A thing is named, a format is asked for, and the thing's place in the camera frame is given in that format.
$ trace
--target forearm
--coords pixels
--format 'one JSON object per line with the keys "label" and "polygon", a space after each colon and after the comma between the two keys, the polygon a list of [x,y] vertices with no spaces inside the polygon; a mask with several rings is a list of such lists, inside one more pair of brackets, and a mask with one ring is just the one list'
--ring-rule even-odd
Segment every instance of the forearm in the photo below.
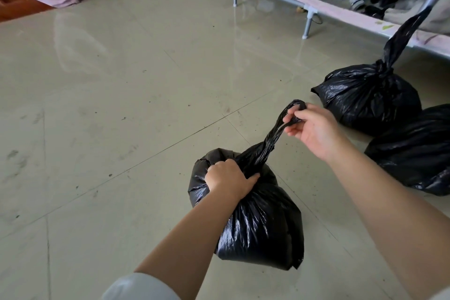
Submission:
{"label": "forearm", "polygon": [[353,146],[329,162],[378,250],[417,299],[450,285],[450,219]]}
{"label": "forearm", "polygon": [[194,299],[220,235],[238,204],[233,196],[212,191],[202,199],[135,270],[171,287],[182,300]]}

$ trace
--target wooden cabinet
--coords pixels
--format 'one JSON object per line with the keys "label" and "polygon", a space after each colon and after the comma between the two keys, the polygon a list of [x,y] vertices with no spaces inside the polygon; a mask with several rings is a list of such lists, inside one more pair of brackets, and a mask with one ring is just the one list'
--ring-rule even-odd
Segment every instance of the wooden cabinet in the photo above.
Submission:
{"label": "wooden cabinet", "polygon": [[0,22],[32,15],[52,8],[37,0],[0,0]]}

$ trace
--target glossy floor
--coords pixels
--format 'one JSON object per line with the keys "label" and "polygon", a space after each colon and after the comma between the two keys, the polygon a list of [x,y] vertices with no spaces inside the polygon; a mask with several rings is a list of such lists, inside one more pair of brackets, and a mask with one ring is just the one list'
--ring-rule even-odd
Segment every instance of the glossy floor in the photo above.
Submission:
{"label": "glossy floor", "polygon": [[[190,209],[194,162],[261,141],[383,38],[273,0],[85,0],[0,24],[0,298],[97,299]],[[407,50],[424,107],[449,63]],[[361,149],[368,137],[348,132]],[[407,299],[333,174],[282,137],[269,164],[303,213],[288,272],[213,258],[199,299]],[[448,199],[427,197],[444,211]]]}

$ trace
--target hand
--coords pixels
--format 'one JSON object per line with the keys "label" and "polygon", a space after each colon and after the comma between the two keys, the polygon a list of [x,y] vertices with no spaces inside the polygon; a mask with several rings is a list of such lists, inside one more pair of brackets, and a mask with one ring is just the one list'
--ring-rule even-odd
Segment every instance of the hand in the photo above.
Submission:
{"label": "hand", "polygon": [[210,166],[205,181],[211,192],[214,190],[229,192],[240,201],[250,192],[258,178],[259,173],[256,173],[246,179],[238,164],[233,159],[228,159]]}
{"label": "hand", "polygon": [[283,122],[289,122],[293,115],[303,121],[286,127],[284,132],[302,141],[321,160],[329,163],[342,146],[351,145],[329,110],[310,103],[305,110],[294,106],[288,110]]}

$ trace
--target person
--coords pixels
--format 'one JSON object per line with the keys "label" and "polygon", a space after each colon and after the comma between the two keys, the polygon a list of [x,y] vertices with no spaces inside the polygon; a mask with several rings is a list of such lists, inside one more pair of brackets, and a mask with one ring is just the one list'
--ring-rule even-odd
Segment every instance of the person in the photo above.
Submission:
{"label": "person", "polygon": [[[409,294],[450,299],[450,218],[359,152],[328,110],[312,104],[305,110],[293,107],[284,122],[293,115],[303,121],[285,132],[329,165]],[[257,179],[246,179],[233,160],[211,166],[205,178],[209,194],[103,299],[194,299],[228,218]]]}

